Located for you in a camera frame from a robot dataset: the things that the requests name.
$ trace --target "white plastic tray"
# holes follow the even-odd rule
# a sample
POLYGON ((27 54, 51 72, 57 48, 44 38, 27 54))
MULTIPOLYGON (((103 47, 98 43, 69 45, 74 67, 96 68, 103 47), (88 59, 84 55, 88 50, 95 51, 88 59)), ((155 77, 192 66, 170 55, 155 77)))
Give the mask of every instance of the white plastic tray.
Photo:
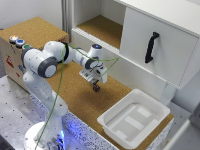
POLYGON ((169 113, 169 108, 135 89, 97 121, 105 133, 122 147, 135 149, 169 113))

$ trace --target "green cable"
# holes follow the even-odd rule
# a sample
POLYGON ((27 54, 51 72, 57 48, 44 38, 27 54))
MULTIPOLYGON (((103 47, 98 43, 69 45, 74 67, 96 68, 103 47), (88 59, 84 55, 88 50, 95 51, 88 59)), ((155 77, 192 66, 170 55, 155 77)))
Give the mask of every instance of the green cable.
MULTIPOLYGON (((84 55, 85 57, 87 57, 87 58, 89 58, 89 59, 92 59, 92 60, 95 60, 95 61, 102 61, 102 62, 104 62, 104 61, 112 61, 112 60, 115 60, 115 62, 114 62, 112 65, 110 65, 110 67, 108 67, 108 69, 101 75, 101 77, 100 77, 98 80, 100 80, 100 79, 106 74, 106 72, 119 60, 119 58, 106 59, 106 60, 94 59, 94 58, 88 57, 87 55, 83 54, 81 51, 79 51, 78 49, 74 48, 72 45, 68 45, 68 46, 70 46, 71 48, 77 50, 79 53, 81 53, 81 54, 84 55)), ((54 104, 53 104, 53 108, 52 108, 52 110, 51 110, 51 113, 50 113, 50 115, 49 115, 49 117, 48 117, 48 119, 47 119, 47 122, 45 123, 44 129, 42 130, 42 133, 41 133, 41 135, 40 135, 40 137, 39 137, 39 139, 38 139, 38 142, 37 142, 37 145, 36 145, 36 147, 35 147, 35 150, 36 150, 36 148, 37 148, 37 146, 38 146, 38 144, 39 144, 39 142, 40 142, 40 140, 41 140, 41 138, 42 138, 42 135, 43 135, 43 133, 44 133, 44 130, 46 129, 46 126, 47 126, 47 124, 48 124, 48 122, 49 122, 49 120, 50 120, 50 118, 51 118, 51 116, 52 116, 52 114, 53 114, 53 111, 54 111, 54 108, 55 108, 55 105, 56 105, 56 101, 57 101, 57 97, 58 97, 58 94, 59 94, 59 91, 60 91, 60 86, 61 86, 62 77, 63 77, 63 69, 64 69, 64 64, 63 64, 63 62, 64 62, 64 51, 65 51, 65 46, 64 46, 64 48, 63 48, 63 54, 62 54, 62 55, 63 55, 63 59, 62 59, 62 71, 61 71, 61 78, 60 78, 60 83, 59 83, 59 86, 58 86, 58 91, 57 91, 57 93, 56 93, 56 98, 55 98, 55 101, 54 101, 54 104)))
POLYGON ((39 137, 39 139, 38 139, 38 142, 37 142, 37 145, 36 145, 36 147, 35 147, 35 150, 36 150, 36 148, 37 148, 37 146, 38 146, 38 144, 39 144, 39 142, 40 142, 40 140, 41 140, 41 138, 42 138, 42 135, 43 135, 43 133, 44 133, 44 130, 46 129, 46 126, 47 126, 47 124, 48 124, 48 122, 49 122, 49 120, 50 120, 50 118, 51 118, 51 116, 52 116, 52 114, 53 114, 54 107, 55 107, 55 105, 56 105, 56 101, 57 101, 57 97, 58 97, 58 94, 59 94, 59 91, 60 91, 60 86, 61 86, 62 77, 63 77, 64 52, 65 52, 65 46, 64 46, 64 48, 63 48, 63 54, 62 54, 62 55, 63 55, 63 59, 62 59, 62 71, 61 71, 61 77, 60 77, 60 83, 59 83, 59 86, 58 86, 58 91, 57 91, 57 93, 56 93, 56 98, 55 98, 55 101, 54 101, 54 104, 53 104, 53 108, 52 108, 52 110, 51 110, 51 113, 50 113, 50 115, 49 115, 49 117, 48 117, 48 119, 47 119, 47 122, 46 122, 45 126, 44 126, 44 129, 42 130, 42 133, 41 133, 41 135, 40 135, 40 137, 39 137))

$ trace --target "black handle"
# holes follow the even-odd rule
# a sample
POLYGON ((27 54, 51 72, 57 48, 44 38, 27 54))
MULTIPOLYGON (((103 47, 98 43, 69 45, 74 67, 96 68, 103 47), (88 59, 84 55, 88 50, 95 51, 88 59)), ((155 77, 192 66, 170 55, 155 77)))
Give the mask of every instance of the black handle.
POLYGON ((151 53, 152 53, 152 50, 153 50, 153 45, 154 45, 154 40, 156 38, 158 38, 160 35, 156 32, 153 32, 153 36, 151 37, 150 41, 149 41, 149 45, 148 45, 148 48, 147 48, 147 53, 146 53, 146 56, 145 56, 145 63, 149 63, 150 61, 153 60, 153 57, 151 56, 151 53))

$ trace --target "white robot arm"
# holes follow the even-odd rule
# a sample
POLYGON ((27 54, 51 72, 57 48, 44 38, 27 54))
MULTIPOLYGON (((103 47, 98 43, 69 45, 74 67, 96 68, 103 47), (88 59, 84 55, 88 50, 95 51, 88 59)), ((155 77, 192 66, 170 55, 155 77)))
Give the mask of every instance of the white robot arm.
MULTIPOLYGON (((24 67, 26 68, 26 73, 23 76, 23 81, 29 92, 38 98, 47 108, 48 115, 45 116, 46 121, 53 108, 56 92, 52 90, 52 87, 49 85, 45 78, 50 78, 55 74, 58 63, 62 63, 63 50, 64 63, 67 64, 73 60, 74 62, 83 66, 83 70, 80 72, 80 74, 83 76, 88 74, 89 78, 86 79, 89 82, 96 84, 98 81, 102 83, 107 81, 107 74, 104 74, 106 67, 102 62, 97 61, 102 59, 102 48, 97 44, 92 45, 88 53, 79 49, 82 54, 77 50, 69 47, 66 43, 55 41, 48 42, 44 46, 43 51, 34 49, 32 47, 23 50, 21 58, 24 67)), ((58 96, 53 114, 51 115, 51 118, 39 142, 39 147, 41 150, 55 149, 52 148, 52 145, 57 145, 58 149, 65 150, 66 143, 64 137, 61 135, 63 133, 62 116, 67 113, 67 110, 68 106, 66 105, 65 101, 58 96), (57 141, 62 141, 62 144, 52 144, 52 142, 55 142, 56 139, 58 139, 57 141)), ((44 125, 39 130, 39 132, 36 133, 34 138, 35 143, 37 143, 43 129, 44 125)))

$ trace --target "brown box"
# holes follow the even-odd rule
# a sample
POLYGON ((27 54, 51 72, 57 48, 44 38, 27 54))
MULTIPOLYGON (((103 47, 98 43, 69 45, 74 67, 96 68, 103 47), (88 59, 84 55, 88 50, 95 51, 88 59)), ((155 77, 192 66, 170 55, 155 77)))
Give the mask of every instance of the brown box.
POLYGON ((26 44, 42 50, 49 41, 69 42, 69 35, 40 17, 35 17, 0 31, 0 49, 7 75, 26 89, 23 74, 26 72, 21 61, 22 50, 10 44, 11 35, 17 35, 26 44))

